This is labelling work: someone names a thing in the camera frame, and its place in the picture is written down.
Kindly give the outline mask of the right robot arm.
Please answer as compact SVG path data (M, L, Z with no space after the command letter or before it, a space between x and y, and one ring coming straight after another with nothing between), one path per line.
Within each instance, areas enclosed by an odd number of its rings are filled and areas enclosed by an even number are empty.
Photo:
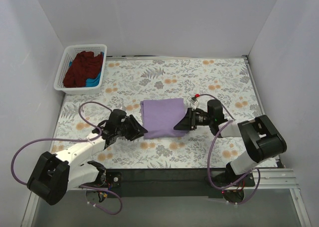
M218 181L223 188L229 188L239 185L260 163L286 152L287 144L268 116L262 115L247 121L227 120L225 110L219 100L209 100L207 111L188 108L174 129L191 131L198 126L208 126L214 136L211 146L218 138L242 138L246 150L226 165L224 173L212 177L211 171L207 171L207 179L212 187L215 186L214 181Z

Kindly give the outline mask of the purple t shirt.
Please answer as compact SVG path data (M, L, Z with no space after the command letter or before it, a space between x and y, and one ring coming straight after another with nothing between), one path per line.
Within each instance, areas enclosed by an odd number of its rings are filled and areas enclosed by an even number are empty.
M143 127L148 131L144 139L185 136L187 131L173 129L185 114L186 109L182 98L142 101Z

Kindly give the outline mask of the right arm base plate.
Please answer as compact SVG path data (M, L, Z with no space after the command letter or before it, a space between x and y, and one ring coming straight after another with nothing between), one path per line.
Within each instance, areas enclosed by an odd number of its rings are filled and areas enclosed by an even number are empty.
M241 179L238 183L236 183L234 186L244 186L244 187L254 187L255 181L252 173L249 173L247 175L239 175L239 176L228 176L225 171L211 171L210 177L214 185L217 187L224 187L227 185L230 185L231 183L234 183L239 178L244 176L243 179Z

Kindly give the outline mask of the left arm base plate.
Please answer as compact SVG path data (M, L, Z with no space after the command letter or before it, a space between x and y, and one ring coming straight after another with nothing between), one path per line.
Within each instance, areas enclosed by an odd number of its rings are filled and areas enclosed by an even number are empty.
M122 183L122 173L117 171L109 171L102 175L101 177L102 188L119 188Z

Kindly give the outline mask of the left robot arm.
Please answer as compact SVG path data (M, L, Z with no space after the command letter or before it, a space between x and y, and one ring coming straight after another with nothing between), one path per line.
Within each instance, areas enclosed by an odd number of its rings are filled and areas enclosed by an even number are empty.
M84 184L104 186L107 169L92 160L92 156L114 144L119 137L134 141L147 132L133 115L114 109L86 140L54 154L41 154L26 186L50 205L57 204L67 191Z

